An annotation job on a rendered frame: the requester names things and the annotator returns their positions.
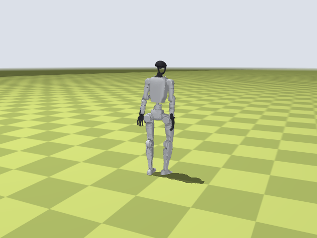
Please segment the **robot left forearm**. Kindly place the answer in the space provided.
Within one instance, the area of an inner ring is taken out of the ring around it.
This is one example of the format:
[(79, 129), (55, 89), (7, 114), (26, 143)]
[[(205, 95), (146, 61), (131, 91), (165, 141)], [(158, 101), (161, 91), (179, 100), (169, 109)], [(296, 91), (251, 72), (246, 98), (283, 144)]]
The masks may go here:
[(141, 100), (141, 107), (140, 107), (140, 110), (141, 110), (141, 114), (144, 114), (145, 112), (145, 109), (146, 109), (146, 103), (147, 103), (147, 100), (143, 99)]

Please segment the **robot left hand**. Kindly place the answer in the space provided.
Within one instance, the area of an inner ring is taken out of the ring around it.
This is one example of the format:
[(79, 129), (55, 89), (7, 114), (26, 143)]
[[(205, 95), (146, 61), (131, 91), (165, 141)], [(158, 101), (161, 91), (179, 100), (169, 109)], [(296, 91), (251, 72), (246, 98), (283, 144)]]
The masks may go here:
[(137, 120), (137, 125), (141, 126), (141, 124), (142, 124), (142, 126), (143, 126), (143, 120), (144, 120), (144, 114), (141, 114), (141, 110), (140, 110), (138, 120)]

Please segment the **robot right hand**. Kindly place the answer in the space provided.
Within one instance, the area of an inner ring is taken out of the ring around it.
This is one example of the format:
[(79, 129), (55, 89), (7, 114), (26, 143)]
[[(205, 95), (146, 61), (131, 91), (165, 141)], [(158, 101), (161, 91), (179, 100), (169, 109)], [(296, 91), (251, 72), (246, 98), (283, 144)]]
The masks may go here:
[(175, 122), (174, 122), (174, 118), (175, 118), (175, 117), (173, 117), (173, 114), (171, 113), (171, 114), (170, 114), (170, 119), (171, 119), (171, 122), (172, 122), (172, 126), (171, 126), (172, 128), (170, 128), (170, 131), (172, 131), (172, 130), (174, 129), (174, 123), (175, 123)]

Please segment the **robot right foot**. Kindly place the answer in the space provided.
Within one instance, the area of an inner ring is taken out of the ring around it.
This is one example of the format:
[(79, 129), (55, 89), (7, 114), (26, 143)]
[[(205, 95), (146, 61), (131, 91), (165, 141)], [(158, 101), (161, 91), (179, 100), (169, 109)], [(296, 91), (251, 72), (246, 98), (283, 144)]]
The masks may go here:
[(167, 171), (165, 171), (165, 169), (164, 170), (161, 170), (161, 175), (167, 175), (167, 174), (171, 174), (172, 173), (172, 171), (170, 171), (170, 170), (167, 170)]

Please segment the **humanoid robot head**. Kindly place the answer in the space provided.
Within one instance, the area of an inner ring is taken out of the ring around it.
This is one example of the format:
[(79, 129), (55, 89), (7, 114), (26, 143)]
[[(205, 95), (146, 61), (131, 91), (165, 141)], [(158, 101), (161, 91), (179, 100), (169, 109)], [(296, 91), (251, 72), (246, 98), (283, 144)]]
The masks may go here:
[[(162, 75), (165, 73), (166, 70), (166, 63), (163, 61), (157, 61), (155, 66), (158, 68), (158, 73), (155, 77), (163, 77)], [(159, 69), (164, 68), (164, 72), (160, 72)]]

